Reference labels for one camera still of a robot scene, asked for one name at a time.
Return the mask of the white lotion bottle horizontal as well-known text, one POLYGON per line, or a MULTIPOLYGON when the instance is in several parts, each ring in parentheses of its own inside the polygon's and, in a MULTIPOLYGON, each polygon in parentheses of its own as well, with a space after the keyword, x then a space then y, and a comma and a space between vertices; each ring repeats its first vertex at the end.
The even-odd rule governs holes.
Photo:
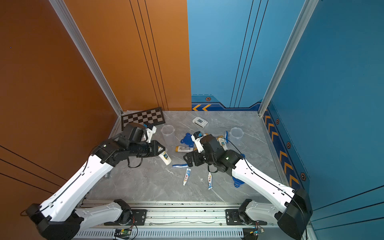
POLYGON ((191 148, 191 147, 177 146, 175 148, 175 152, 177 152, 177 153, 190 153, 193 151, 194 151, 194 148, 191 148))

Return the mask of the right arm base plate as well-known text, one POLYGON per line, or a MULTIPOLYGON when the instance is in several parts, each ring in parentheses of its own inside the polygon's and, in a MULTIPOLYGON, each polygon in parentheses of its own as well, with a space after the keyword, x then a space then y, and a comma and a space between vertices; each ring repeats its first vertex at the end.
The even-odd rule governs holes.
POLYGON ((255 223, 260 226, 266 226, 271 222, 268 215, 255 211, 247 213, 245 210, 226 209, 225 215, 228 226, 250 226, 255 223))

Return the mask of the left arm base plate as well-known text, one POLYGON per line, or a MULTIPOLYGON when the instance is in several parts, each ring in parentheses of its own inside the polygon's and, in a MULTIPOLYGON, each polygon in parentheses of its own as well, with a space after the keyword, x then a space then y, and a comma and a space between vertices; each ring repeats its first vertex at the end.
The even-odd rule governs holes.
POLYGON ((146 221, 147 212, 145 209, 123 212, 116 221, 104 223, 104 226, 143 226, 146 221))

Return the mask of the toothpaste tube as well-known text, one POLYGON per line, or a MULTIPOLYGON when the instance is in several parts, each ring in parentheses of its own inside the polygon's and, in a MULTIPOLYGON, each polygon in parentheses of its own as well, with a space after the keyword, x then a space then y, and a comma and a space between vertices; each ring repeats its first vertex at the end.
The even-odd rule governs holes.
POLYGON ((186 174, 185 174, 185 177, 183 180, 183 186, 185 186, 187 184, 190 175, 191 175, 191 169, 186 168, 186 174))
POLYGON ((213 188, 212 186, 212 174, 211 172, 208 173, 208 190, 211 190, 213 188))

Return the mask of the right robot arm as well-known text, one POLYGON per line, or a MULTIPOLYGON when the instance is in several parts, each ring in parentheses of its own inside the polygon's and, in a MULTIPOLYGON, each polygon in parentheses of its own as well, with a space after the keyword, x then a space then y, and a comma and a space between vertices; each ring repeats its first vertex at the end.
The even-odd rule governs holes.
POLYGON ((217 172, 229 176, 252 187, 270 203, 270 210, 257 207, 253 200, 245 200, 238 209, 241 222, 246 225, 275 219, 279 228, 295 240, 307 239, 307 226, 313 214, 309 194, 303 188, 293 189, 258 170, 239 150, 225 150, 213 135, 196 132, 191 136, 196 150, 184 155, 191 168, 207 164, 217 172))

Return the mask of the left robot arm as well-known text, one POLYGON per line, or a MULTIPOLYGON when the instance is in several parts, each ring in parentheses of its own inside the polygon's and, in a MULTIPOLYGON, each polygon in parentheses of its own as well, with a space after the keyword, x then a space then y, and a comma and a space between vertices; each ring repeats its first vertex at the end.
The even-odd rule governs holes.
POLYGON ((41 204, 30 205, 26 214, 47 240, 71 240, 78 232, 104 223, 131 225, 131 207, 121 199, 85 210, 77 205, 121 161, 155 157, 165 150, 156 140, 130 143, 108 139, 93 149, 85 164, 56 193, 41 204))

